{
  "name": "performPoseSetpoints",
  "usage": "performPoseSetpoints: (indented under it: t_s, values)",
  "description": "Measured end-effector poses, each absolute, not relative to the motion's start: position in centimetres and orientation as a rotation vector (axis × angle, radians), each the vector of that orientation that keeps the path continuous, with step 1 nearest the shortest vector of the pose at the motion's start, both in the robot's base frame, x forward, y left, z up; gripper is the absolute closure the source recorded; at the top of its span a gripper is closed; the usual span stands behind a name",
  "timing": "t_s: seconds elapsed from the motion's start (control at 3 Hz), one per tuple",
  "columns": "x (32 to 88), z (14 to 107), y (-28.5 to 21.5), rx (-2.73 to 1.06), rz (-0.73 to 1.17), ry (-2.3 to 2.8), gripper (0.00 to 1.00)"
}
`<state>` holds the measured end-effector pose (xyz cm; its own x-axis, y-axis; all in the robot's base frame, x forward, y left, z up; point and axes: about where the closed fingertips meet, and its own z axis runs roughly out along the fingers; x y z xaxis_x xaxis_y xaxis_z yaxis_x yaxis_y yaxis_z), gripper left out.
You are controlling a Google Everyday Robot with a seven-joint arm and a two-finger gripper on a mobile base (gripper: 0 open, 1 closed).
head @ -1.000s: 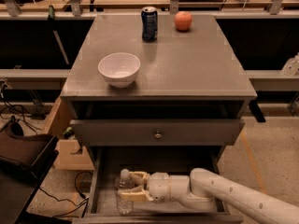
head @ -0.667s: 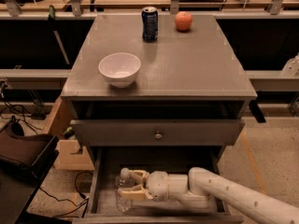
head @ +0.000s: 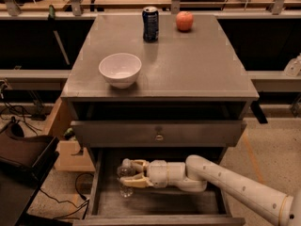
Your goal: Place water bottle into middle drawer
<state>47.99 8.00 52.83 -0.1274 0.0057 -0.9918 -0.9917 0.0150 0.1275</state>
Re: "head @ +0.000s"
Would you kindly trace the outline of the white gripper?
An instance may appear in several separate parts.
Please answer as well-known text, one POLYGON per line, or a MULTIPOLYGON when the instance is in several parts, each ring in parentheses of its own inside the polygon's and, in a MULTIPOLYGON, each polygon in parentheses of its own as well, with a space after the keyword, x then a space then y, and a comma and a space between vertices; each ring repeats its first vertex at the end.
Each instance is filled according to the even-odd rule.
POLYGON ((147 177, 143 173, 135 176, 123 176, 119 181, 128 187, 146 188, 153 186, 155 188, 167 187, 167 162, 164 160, 154 160, 149 162, 144 159, 131 161, 131 165, 137 172, 147 171, 147 177))

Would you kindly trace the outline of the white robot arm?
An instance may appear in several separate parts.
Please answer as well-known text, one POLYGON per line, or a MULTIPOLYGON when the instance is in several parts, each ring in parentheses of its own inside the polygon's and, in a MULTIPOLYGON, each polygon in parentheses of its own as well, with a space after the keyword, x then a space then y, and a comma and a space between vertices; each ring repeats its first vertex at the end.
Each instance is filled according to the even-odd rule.
POLYGON ((190 155, 183 162, 124 159, 122 166, 131 172, 119 178, 124 186, 175 186, 186 192, 202 192, 212 184, 274 226, 301 226, 301 191, 287 195, 199 155, 190 155))

